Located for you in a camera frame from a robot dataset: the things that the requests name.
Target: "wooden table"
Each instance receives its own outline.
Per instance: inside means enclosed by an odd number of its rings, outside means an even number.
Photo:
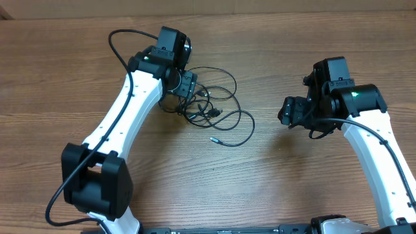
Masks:
[[[155,107],[128,163],[131,208],[146,227],[276,226],[333,213],[377,226],[369,186],[342,134],[310,140],[277,115],[286,96],[306,95],[302,77],[314,63],[345,56],[357,85],[381,90],[416,172],[414,11],[0,21],[0,233],[78,233],[95,225],[46,224],[46,205],[62,183],[60,154],[98,126],[121,89],[125,71],[107,35],[119,28],[158,34],[162,25],[192,39],[188,68],[235,75],[256,129],[243,146],[227,148],[209,137],[238,142],[250,119],[220,132]],[[152,43],[136,34],[114,37],[125,59]],[[204,84],[233,87],[224,74],[199,75]],[[235,109],[232,101],[217,107]],[[84,216],[62,197],[53,207],[55,221]]]

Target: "wood grain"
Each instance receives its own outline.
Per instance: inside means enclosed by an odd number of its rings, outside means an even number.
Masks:
[[[17,20],[278,12],[413,10],[416,0],[0,0]]]
[[[154,108],[128,162],[131,208],[146,227],[275,226],[333,213],[377,226],[369,186],[342,134],[310,140],[302,128],[287,130],[277,114],[286,96],[306,95],[301,81],[314,63],[343,55],[357,84],[381,90],[414,173],[415,24],[413,11],[0,21],[0,233],[94,227],[57,228],[44,220],[62,182],[60,154],[97,127],[120,91],[125,72],[107,44],[109,32],[158,34],[162,25],[192,39],[188,68],[216,66],[235,75],[256,130],[243,146],[225,148],[209,137],[238,142],[251,130],[249,119],[220,132]],[[152,43],[135,34],[114,37],[125,59]],[[199,75],[204,84],[232,88],[221,73]],[[63,198],[52,212],[56,221],[83,216]]]

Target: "cable tip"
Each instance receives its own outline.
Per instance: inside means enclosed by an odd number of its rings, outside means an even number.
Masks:
[[[213,142],[215,142],[217,144],[221,144],[221,141],[217,138],[210,137],[209,140],[212,140]]]

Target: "robotic arm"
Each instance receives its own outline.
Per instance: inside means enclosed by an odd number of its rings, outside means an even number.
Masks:
[[[126,75],[122,91],[98,128],[82,145],[68,143],[62,152],[64,181],[90,157],[64,187],[64,198],[81,212],[101,220],[107,232],[139,232],[140,223],[129,208],[133,194],[126,165],[130,147],[150,109],[166,94],[192,97],[197,76],[185,71],[191,51],[186,35],[163,27],[156,46],[130,58],[131,74]],[[103,140],[108,129],[112,131]],[[100,166],[101,173],[88,169],[94,166]]]
[[[407,223],[416,222],[416,181],[397,145],[380,91],[373,84],[356,86],[343,57],[316,63],[304,85],[309,87],[306,98],[286,97],[278,114],[281,123],[289,128],[304,126],[311,130],[310,138],[313,131],[322,132],[315,137],[322,138],[334,129],[342,130],[369,182],[380,227],[413,233]],[[343,229],[334,230],[329,221],[325,225],[321,220],[317,229],[342,233]]]

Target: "white arm segment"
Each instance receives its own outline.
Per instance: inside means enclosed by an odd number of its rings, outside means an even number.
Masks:
[[[98,149],[101,153],[116,151],[118,157],[127,162],[130,147],[136,138],[140,126],[148,115],[150,109],[162,97],[161,80],[153,78],[153,75],[143,71],[131,73],[133,76],[133,95],[130,102],[120,118],[116,127],[108,137],[108,141]],[[92,150],[108,130],[118,113],[121,111],[130,89],[129,76],[125,76],[125,83],[114,104],[98,128],[88,136],[83,143],[88,143],[88,149]],[[130,207],[127,208],[122,217],[114,221],[107,220],[102,214],[89,212],[89,216],[104,221],[112,234],[137,234],[140,229],[139,221],[133,216]]]
[[[389,114],[381,113],[380,110],[368,110],[360,112],[360,116],[355,118],[349,116],[348,120],[370,127],[388,141],[400,162],[413,195],[416,196],[416,181],[397,145],[391,130]],[[385,146],[381,145],[375,136],[355,125],[344,123],[341,129],[357,153],[370,184],[380,227],[397,225],[396,219],[401,217],[409,223],[416,222],[415,210],[408,206],[409,197],[406,195],[396,164]]]

